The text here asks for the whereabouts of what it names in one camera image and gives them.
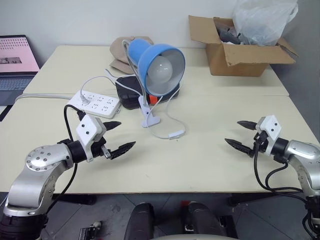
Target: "white power strip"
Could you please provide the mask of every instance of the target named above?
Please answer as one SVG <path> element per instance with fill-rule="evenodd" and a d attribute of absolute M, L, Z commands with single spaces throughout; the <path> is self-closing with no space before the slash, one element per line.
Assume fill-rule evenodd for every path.
<path fill-rule="evenodd" d="M 68 104 L 83 110 L 87 114 L 112 119 L 118 111 L 121 103 L 118 98 L 105 96 L 89 91 L 82 91 L 82 94 L 90 100 L 88 104 L 84 104 L 80 98 L 78 91 L 68 102 Z"/>

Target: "blue lamp shade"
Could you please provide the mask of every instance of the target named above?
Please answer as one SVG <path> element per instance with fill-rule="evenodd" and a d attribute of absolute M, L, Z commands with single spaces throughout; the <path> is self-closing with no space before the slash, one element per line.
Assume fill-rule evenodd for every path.
<path fill-rule="evenodd" d="M 185 56 L 168 44 L 151 45 L 146 40 L 135 39 L 128 47 L 128 55 L 137 66 L 143 87 L 153 96 L 170 93 L 185 72 Z"/>

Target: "wall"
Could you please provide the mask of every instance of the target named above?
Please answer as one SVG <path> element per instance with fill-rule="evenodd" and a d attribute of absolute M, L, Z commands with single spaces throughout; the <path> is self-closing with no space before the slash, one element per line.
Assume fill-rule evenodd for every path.
<path fill-rule="evenodd" d="M 273 65 L 272 68 L 319 141 L 320 1 L 299 0 L 298 4 L 299 12 L 283 35 L 299 57 L 296 57 L 296 64 Z"/>
<path fill-rule="evenodd" d="M 235 0 L 0 0 L 0 35 L 26 34 L 42 65 L 58 45 L 110 45 L 120 36 L 204 47 L 188 15 L 230 17 Z"/>

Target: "laptop keyboard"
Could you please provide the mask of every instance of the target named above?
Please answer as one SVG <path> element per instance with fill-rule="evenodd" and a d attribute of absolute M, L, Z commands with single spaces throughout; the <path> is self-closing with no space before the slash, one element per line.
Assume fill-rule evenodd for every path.
<path fill-rule="evenodd" d="M 24 90 L 31 80 L 30 77 L 0 78 L 0 90 Z"/>

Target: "white cable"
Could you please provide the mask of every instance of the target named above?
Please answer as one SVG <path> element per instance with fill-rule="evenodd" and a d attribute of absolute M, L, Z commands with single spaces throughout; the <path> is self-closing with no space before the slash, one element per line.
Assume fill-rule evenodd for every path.
<path fill-rule="evenodd" d="M 135 89 L 133 89 L 133 88 L 130 88 L 130 87 L 128 87 L 128 86 L 125 86 L 125 85 L 123 85 L 122 83 L 118 82 L 117 80 L 115 81 L 115 83 L 118 84 L 118 85 L 120 85 L 121 87 L 123 87 L 123 88 L 125 88 L 125 89 L 129 89 L 129 90 L 131 90 L 131 91 L 134 91 L 135 93 L 139 94 L 139 96 L 141 96 L 141 93 L 138 92 L 137 90 L 135 90 Z"/>
<path fill-rule="evenodd" d="M 110 82 L 113 84 L 113 85 L 116 85 L 115 82 L 117 81 L 118 78 L 126 78 L 126 77 L 135 77 L 136 75 L 135 74 L 128 74 L 128 75 L 123 75 L 123 76 L 113 76 L 111 74 L 111 72 L 109 72 L 108 69 L 104 69 L 104 72 L 107 76 L 107 78 L 110 80 Z"/>
<path fill-rule="evenodd" d="M 67 99 L 70 100 L 71 97 L 69 96 L 62 96 L 57 94 L 46 94 L 46 93 L 24 93 L 16 97 L 14 102 L 16 102 L 19 99 L 24 98 L 44 98 L 44 99 Z"/>
<path fill-rule="evenodd" d="M 175 120 L 175 121 L 181 123 L 181 124 L 183 125 L 183 128 L 184 128 L 183 130 L 170 133 L 170 134 L 168 134 L 168 136 L 159 136 L 159 135 L 155 134 L 155 133 L 151 130 L 151 128 L 149 127 L 149 125 L 148 125 L 148 117 L 149 117 L 149 115 L 152 113 L 153 109 L 158 105 L 158 103 L 160 103 L 160 101 L 162 100 L 163 96 L 160 97 L 160 99 L 156 102 L 156 104 L 150 109 L 150 114 L 148 114 L 148 115 L 146 116 L 146 118 L 145 118 L 146 127 L 148 128 L 149 132 L 150 132 L 153 136 L 155 136 L 155 137 L 157 137 L 157 138 L 159 138 L 159 139 L 169 139 L 169 140 L 171 140 L 171 139 L 176 139 L 176 138 L 179 138 L 179 137 L 183 136 L 183 135 L 186 133 L 186 131 L 187 131 L 187 125 L 186 125 L 183 121 L 178 120 L 178 119 L 170 116 L 169 113 L 168 113 L 169 102 L 170 102 L 170 100 L 174 97 L 174 95 L 177 94 L 177 92 L 180 90 L 181 86 L 182 86 L 182 81 L 180 82 L 179 88 L 171 95 L 171 97 L 170 97 L 169 100 L 167 101 L 166 107 L 165 107 L 165 113 L 166 113 L 166 115 L 167 115 L 170 119 Z"/>
<path fill-rule="evenodd" d="M 5 196 L 5 198 L 3 199 L 3 201 L 0 203 L 0 207 L 2 206 L 2 204 L 4 204 L 4 202 L 7 200 L 9 193 L 7 193 L 7 195 Z"/>
<path fill-rule="evenodd" d="M 113 85 L 115 85 L 114 82 L 113 82 L 110 78 L 108 78 L 107 76 L 94 76 L 94 77 L 86 80 L 86 81 L 82 84 L 82 87 L 81 87 L 81 89 L 80 89 L 80 98 L 81 98 L 81 100 L 82 100 L 82 102 L 83 102 L 84 104 L 89 104 L 89 103 L 90 103 L 90 100 L 87 99 L 87 98 L 83 95 L 83 93 L 82 93 L 82 91 L 83 91 L 83 89 L 84 89 L 84 86 L 85 86 L 88 82 L 90 82 L 91 80 L 97 79 L 97 78 L 105 78 L 105 79 L 108 79 Z M 117 80 L 115 80 L 115 83 L 118 84 L 118 85 L 120 85 L 121 87 L 123 87 L 123 88 L 125 88 L 125 89 L 128 89 L 128 90 L 131 90 L 131 91 L 139 94 L 139 96 L 141 96 L 141 93 L 138 92 L 137 90 L 135 90 L 135 89 L 133 89 L 133 88 L 130 88 L 130 87 L 128 87 L 128 86 L 125 86 L 125 85 L 123 85 L 122 83 L 118 82 Z"/>

